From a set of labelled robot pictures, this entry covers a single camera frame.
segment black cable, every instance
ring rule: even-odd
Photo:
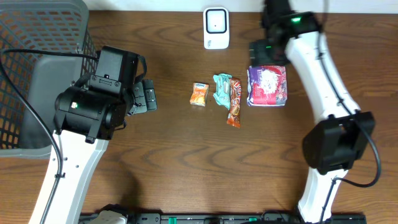
[[[55,142],[52,133],[50,132],[49,128],[47,125],[45,125],[44,121],[42,118],[37,114],[35,109],[30,105],[30,103],[25,100],[25,98],[22,96],[22,94],[18,91],[17,87],[13,84],[11,79],[8,77],[6,70],[4,69],[2,62],[1,62],[1,57],[2,54],[9,53],[9,52],[24,52],[24,53],[33,53],[33,54],[44,54],[44,55],[55,55],[55,56],[67,56],[67,57],[83,57],[83,58],[88,58],[92,60],[98,60],[95,57],[89,56],[89,55],[83,55],[83,54],[72,54],[72,53],[58,53],[58,52],[46,52],[43,50],[31,50],[31,49],[4,49],[0,51],[0,72],[2,73],[4,80],[8,85],[11,86],[11,88],[16,92],[18,99],[25,105],[25,107],[32,113],[33,117],[39,122],[41,127],[44,129],[46,135],[50,138],[51,144],[54,147],[55,154],[57,156],[57,162],[58,162],[58,168],[57,168],[57,173],[55,174],[55,180],[54,184],[52,186],[49,200],[47,201],[47,204],[44,208],[44,212],[42,215],[42,218],[40,220],[40,223],[43,224],[45,222],[45,219],[47,218],[47,214],[49,212],[52,200],[54,198],[55,192],[57,191],[58,184],[60,182],[60,179],[63,177],[62,174],[62,166],[63,166],[63,160],[62,160],[62,155],[61,151]]]
[[[86,83],[88,82],[88,80],[90,80],[92,73],[86,73],[84,75],[82,75],[74,84],[74,86],[76,87],[83,87],[84,85],[86,85]]]
[[[373,141],[372,137],[370,136],[370,134],[368,134],[368,132],[365,130],[365,128],[364,128],[356,119],[354,119],[352,112],[351,112],[351,111],[348,109],[348,107],[345,105],[344,99],[338,94],[337,89],[336,89],[336,87],[334,86],[334,84],[333,84],[333,82],[332,82],[332,80],[331,80],[331,78],[330,78],[330,76],[329,76],[328,70],[327,70],[327,68],[326,68],[326,65],[325,65],[325,62],[324,62],[324,58],[323,58],[323,53],[322,53],[322,51],[321,51],[321,44],[320,44],[320,42],[321,42],[322,33],[323,33],[323,31],[325,30],[325,25],[326,25],[326,22],[327,22],[327,20],[328,20],[328,7],[329,7],[329,2],[328,2],[328,0],[324,0],[324,6],[323,6],[323,7],[324,7],[324,10],[323,10],[323,15],[322,15],[322,24],[320,25],[320,31],[319,31],[318,40],[317,40],[317,45],[318,45],[318,58],[319,58],[319,61],[320,61],[322,70],[324,71],[324,73],[325,73],[325,75],[326,75],[326,78],[328,79],[329,84],[330,84],[332,90],[335,92],[335,95],[336,95],[336,97],[337,97],[337,99],[338,99],[338,103],[339,103],[339,104],[346,110],[346,112],[352,117],[353,121],[355,122],[355,124],[357,125],[357,127],[359,128],[359,130],[364,134],[365,138],[368,140],[368,143],[369,143],[370,146],[372,147],[373,154],[374,154],[374,158],[375,158],[375,160],[376,160],[377,171],[376,171],[376,176],[374,177],[374,179],[373,179],[370,183],[368,183],[368,184],[359,184],[359,183],[356,183],[356,182],[353,182],[353,181],[351,181],[351,180],[347,180],[347,179],[344,179],[344,178],[341,178],[341,177],[335,177],[334,179],[332,179],[332,181],[331,181],[331,186],[330,186],[330,189],[329,189],[329,193],[328,193],[328,195],[327,195],[327,197],[326,197],[325,205],[322,207],[321,219],[320,219],[320,221],[319,221],[319,224],[322,224],[322,223],[323,223],[323,216],[324,216],[324,214],[325,214],[326,206],[328,205],[331,192],[333,191],[333,187],[334,187],[334,185],[336,184],[336,181],[337,181],[337,180],[340,180],[340,181],[342,181],[342,182],[346,182],[346,183],[351,184],[351,185],[353,185],[353,186],[355,186],[355,187],[366,188],[366,187],[372,187],[373,185],[375,185],[375,184],[378,182],[378,180],[380,179],[380,176],[381,176],[381,160],[380,160],[380,157],[379,157],[379,152],[378,152],[378,150],[377,150],[376,144],[374,143],[374,141]]]
[[[124,128],[126,128],[126,127],[127,127],[127,121],[123,120],[123,127],[122,128],[116,128],[114,131],[120,131],[120,130],[123,130]]]
[[[88,59],[92,59],[92,60],[98,61],[98,58],[90,56],[90,55],[85,55],[85,54],[48,52],[48,51],[44,51],[44,50],[32,50],[32,49],[4,49],[3,50],[3,53],[8,53],[8,52],[44,54],[44,55],[64,56],[64,57],[82,57],[82,58],[88,58]]]

